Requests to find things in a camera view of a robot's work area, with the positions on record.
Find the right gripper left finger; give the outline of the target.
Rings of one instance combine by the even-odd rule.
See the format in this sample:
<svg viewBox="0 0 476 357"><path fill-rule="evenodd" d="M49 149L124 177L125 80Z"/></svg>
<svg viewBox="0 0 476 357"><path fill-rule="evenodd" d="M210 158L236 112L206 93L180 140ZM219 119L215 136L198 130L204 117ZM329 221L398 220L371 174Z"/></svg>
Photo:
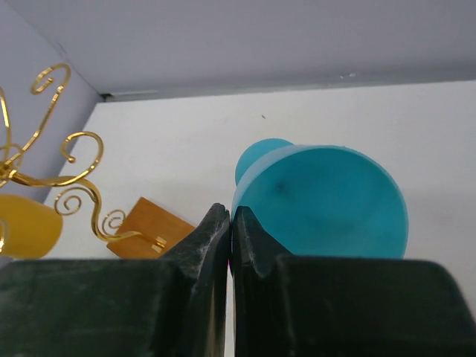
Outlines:
<svg viewBox="0 0 476 357"><path fill-rule="evenodd" d="M3 356L222 356L230 214L152 260L24 260L1 270Z"/></svg>

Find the yellow wine glass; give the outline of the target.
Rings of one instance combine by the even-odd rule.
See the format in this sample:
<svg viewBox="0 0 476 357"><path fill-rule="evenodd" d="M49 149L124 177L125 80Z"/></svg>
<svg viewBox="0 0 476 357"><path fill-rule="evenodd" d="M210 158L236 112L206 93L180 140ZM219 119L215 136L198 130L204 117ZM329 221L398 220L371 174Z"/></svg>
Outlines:
<svg viewBox="0 0 476 357"><path fill-rule="evenodd" d="M63 219L32 199L1 195L1 255L14 259L44 257L56 245Z"/></svg>

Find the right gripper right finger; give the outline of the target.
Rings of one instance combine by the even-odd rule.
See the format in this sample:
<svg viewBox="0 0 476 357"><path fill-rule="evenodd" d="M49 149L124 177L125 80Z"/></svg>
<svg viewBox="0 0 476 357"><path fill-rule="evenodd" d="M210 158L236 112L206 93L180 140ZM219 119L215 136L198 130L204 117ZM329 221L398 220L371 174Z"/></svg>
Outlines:
<svg viewBox="0 0 476 357"><path fill-rule="evenodd" d="M440 265L297 256L247 207L232 246L237 356L475 354L475 320Z"/></svg>

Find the blue wine glass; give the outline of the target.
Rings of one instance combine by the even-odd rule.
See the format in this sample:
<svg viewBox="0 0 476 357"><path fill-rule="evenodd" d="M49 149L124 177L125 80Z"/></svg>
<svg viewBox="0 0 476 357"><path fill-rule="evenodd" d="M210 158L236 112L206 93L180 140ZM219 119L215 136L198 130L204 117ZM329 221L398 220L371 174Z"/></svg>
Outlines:
<svg viewBox="0 0 476 357"><path fill-rule="evenodd" d="M335 145L258 141L239 157L232 211L246 207L296 255L401 259L402 192L372 158Z"/></svg>

